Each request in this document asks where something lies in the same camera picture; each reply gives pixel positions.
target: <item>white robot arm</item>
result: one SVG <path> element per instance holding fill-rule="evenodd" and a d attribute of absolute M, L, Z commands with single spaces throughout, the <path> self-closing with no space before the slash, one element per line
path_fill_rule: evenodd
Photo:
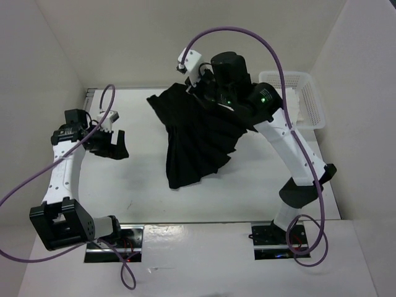
<path fill-rule="evenodd" d="M 98 121 L 104 113 L 97 116 Z M 129 156 L 124 141 L 124 131 L 118 132 L 117 144 L 111 144 L 112 123 L 118 119 L 116 111 L 110 111 L 99 129 L 88 141 L 77 147 L 69 156 L 64 154 L 73 148 L 95 127 L 88 125 L 84 110 L 65 111 L 66 123 L 51 137 L 54 161 L 64 160 L 52 170 L 51 181 L 38 207 L 30 210 L 33 223 L 48 250 L 89 242 L 97 238 L 119 237 L 119 223 L 114 216 L 92 218 L 79 203 L 79 179 L 85 151 L 95 155 L 120 160 Z"/>
<path fill-rule="evenodd" d="M 178 61 L 181 63 L 184 51 Z M 206 68 L 212 66 L 213 72 Z M 261 133 L 277 151 L 288 167 L 291 178 L 280 190 L 282 204 L 274 224 L 286 231 L 299 210 L 318 197 L 314 177 L 301 148 L 287 125 L 283 102 L 269 84 L 252 84 L 242 56 L 234 52 L 216 55 L 205 63 L 202 55 L 190 50 L 184 65 L 177 70 L 187 74 L 187 91 L 198 100 L 210 100 L 231 107 L 253 130 Z M 294 129 L 311 159 L 320 184 L 329 181 L 337 169 L 325 164 L 309 147 L 297 129 Z"/>

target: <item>white basket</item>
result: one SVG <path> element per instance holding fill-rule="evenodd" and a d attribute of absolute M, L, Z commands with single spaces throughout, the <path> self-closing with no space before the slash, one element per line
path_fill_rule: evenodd
<path fill-rule="evenodd" d="M 299 96 L 299 109 L 304 121 L 298 121 L 298 129 L 322 129 L 326 125 L 319 91 L 315 88 L 312 77 L 308 73 L 285 71 L 286 88 L 295 90 Z M 259 74 L 259 82 L 267 82 L 274 88 L 280 88 L 278 71 L 263 71 Z"/>

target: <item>white table surface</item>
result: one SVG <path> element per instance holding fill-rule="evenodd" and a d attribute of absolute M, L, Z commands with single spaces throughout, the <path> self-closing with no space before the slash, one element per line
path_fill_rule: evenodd
<path fill-rule="evenodd" d="M 317 227 L 305 222 L 308 243 Z M 135 291 L 123 287 L 120 263 L 85 264 L 82 246 L 60 258 L 28 264 L 19 297 L 375 297 L 351 221 L 330 220 L 330 249 L 318 267 L 293 259 L 254 260 L 249 223 L 146 225 L 142 262 L 131 263 Z M 324 243 L 311 253 L 318 260 Z M 48 256 L 36 238 L 31 259 Z"/>
<path fill-rule="evenodd" d="M 231 160 L 218 174 L 178 191 L 165 175 L 168 134 L 146 98 L 163 89 L 117 90 L 113 109 L 120 119 L 113 129 L 126 131 L 130 157 L 121 161 L 87 153 L 81 169 L 80 202 L 93 217 L 116 215 L 122 223 L 252 222 L 273 220 L 280 205 L 279 190 L 290 172 L 276 151 L 257 133 L 242 136 Z M 101 90 L 88 109 L 98 113 Z M 107 106 L 110 93 L 103 106 Z M 303 131 L 321 155 L 313 131 Z M 339 219 L 329 183 L 324 186 L 326 219 Z M 319 219 L 315 201 L 303 213 Z"/>

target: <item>red wire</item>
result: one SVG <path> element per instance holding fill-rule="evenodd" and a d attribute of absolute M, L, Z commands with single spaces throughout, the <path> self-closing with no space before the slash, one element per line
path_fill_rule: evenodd
<path fill-rule="evenodd" d="M 123 241 L 124 241 L 124 249 L 125 249 L 125 251 L 126 251 L 126 241 L 125 241 L 124 238 L 123 238 Z"/>
<path fill-rule="evenodd" d="M 129 241 L 129 245 L 131 246 L 131 252 L 134 252 L 134 248 L 132 246 L 132 241 L 129 238 L 127 238 L 126 240 Z"/>
<path fill-rule="evenodd" d="M 301 246 L 303 245 L 303 242 L 301 241 L 301 239 L 299 239 L 299 238 L 298 238 L 296 235 L 294 235 L 294 234 L 293 234 L 293 238 L 294 238 L 295 240 L 297 240 L 297 242 L 298 242 L 298 247 L 296 247 L 296 249 L 300 249 Z"/>

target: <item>black cloth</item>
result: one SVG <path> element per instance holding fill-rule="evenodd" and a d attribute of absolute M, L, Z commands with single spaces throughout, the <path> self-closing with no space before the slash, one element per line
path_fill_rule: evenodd
<path fill-rule="evenodd" d="M 173 84 L 159 97 L 147 99 L 168 132 L 166 176 L 171 189 L 217 173 L 248 128 L 232 110 L 207 102 L 204 107 L 186 89 Z"/>

